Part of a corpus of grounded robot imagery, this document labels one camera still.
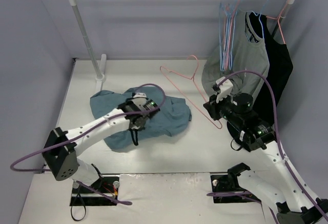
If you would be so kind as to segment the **blue t shirt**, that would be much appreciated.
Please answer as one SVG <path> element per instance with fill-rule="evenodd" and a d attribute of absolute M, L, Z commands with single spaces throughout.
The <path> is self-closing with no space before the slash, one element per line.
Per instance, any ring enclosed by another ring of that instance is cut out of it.
<path fill-rule="evenodd" d="M 124 93 L 115 93 L 109 90 L 102 90 L 90 97 L 90 108 L 95 119 L 98 119 L 118 105 L 131 98 L 135 91 L 145 93 L 146 96 L 156 104 L 162 102 L 162 92 L 153 86 L 145 86 L 138 89 L 130 88 Z M 160 111 L 146 122 L 145 129 L 138 132 L 138 139 L 145 140 L 166 135 L 169 137 L 183 132 L 192 120 L 192 113 L 187 106 L 185 99 L 166 96 Z M 104 139 L 107 146 L 113 151 L 123 150 L 133 145 L 131 132 L 122 131 Z"/>

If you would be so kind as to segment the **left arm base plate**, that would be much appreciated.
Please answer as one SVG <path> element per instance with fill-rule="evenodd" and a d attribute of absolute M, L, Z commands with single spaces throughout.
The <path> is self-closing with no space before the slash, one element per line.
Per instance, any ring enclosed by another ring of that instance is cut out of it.
<path fill-rule="evenodd" d="M 101 192 L 102 194 L 113 197 L 115 194 L 115 199 L 118 198 L 118 183 L 119 182 L 118 175 L 105 175 L 102 185 L 97 188 L 97 191 Z M 108 199 L 104 198 L 103 196 L 94 193 L 91 190 L 88 190 L 84 187 L 81 187 L 77 183 L 73 183 L 72 191 L 71 191 L 71 198 L 69 206 L 74 207 L 82 207 L 84 204 L 86 207 L 100 207 L 100 206 L 116 206 L 117 204 L 109 201 Z"/>

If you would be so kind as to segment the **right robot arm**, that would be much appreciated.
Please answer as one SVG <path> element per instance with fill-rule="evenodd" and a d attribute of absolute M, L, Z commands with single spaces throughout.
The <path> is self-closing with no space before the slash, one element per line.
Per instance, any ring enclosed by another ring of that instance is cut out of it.
<path fill-rule="evenodd" d="M 276 215 L 277 223 L 316 223 L 327 218 L 327 199 L 318 197 L 296 172 L 272 126 L 252 104 L 246 93 L 221 100 L 212 95 L 204 104 L 212 119 L 227 121 L 231 136 L 251 157 L 228 169 L 228 186 L 255 195 Z"/>

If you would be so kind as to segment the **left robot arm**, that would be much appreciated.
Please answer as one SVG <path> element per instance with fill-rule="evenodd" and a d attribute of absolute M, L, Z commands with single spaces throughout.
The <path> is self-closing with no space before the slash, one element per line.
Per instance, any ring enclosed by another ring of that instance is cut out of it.
<path fill-rule="evenodd" d="M 103 176 L 94 164 L 79 156 L 99 141 L 123 131 L 139 131 L 160 108 L 146 97 L 128 98 L 106 115 L 68 131 L 53 129 L 42 153 L 55 180 L 72 179 L 84 184 L 91 193 L 101 190 Z"/>

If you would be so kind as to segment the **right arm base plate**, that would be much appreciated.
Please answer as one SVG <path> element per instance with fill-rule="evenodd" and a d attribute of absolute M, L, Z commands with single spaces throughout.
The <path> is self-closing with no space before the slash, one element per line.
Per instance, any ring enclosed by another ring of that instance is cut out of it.
<path fill-rule="evenodd" d="M 261 203 L 260 199 L 247 190 L 232 186 L 227 174 L 211 174 L 210 178 L 212 192 L 215 193 L 215 196 L 212 197 L 213 203 Z"/>

